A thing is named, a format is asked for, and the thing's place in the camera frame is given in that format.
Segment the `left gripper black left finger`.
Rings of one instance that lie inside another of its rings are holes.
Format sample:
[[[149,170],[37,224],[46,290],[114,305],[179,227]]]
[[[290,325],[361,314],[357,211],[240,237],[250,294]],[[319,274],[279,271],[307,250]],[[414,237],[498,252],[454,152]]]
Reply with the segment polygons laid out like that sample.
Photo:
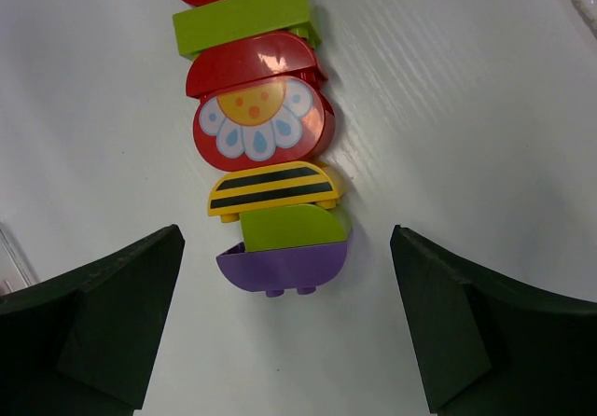
[[[181,267],[180,228],[1,298],[4,415],[132,415],[144,405]]]

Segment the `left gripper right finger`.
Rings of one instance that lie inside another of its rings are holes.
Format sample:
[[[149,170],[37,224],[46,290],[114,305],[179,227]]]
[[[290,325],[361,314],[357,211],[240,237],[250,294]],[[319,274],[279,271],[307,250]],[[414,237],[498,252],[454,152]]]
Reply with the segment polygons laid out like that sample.
[[[396,226],[390,247],[434,415],[592,415],[596,306]]]

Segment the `multicolour lego stack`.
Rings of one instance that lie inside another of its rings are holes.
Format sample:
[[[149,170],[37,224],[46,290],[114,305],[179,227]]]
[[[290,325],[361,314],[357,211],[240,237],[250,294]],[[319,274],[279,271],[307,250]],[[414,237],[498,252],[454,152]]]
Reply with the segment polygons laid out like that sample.
[[[309,295],[345,263],[345,185],[321,161],[336,130],[325,83],[314,50],[288,31],[207,49],[188,71],[187,95],[199,102],[195,145],[223,172],[207,213],[242,230],[216,263],[244,291]]]

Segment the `green rectangular lego brick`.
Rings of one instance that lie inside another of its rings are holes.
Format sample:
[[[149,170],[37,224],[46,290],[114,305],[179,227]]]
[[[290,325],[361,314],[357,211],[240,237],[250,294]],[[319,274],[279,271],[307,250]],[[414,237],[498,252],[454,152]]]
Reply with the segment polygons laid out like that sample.
[[[178,53],[189,60],[206,49],[279,30],[314,49],[322,42],[311,0],[219,0],[174,14],[173,25]]]

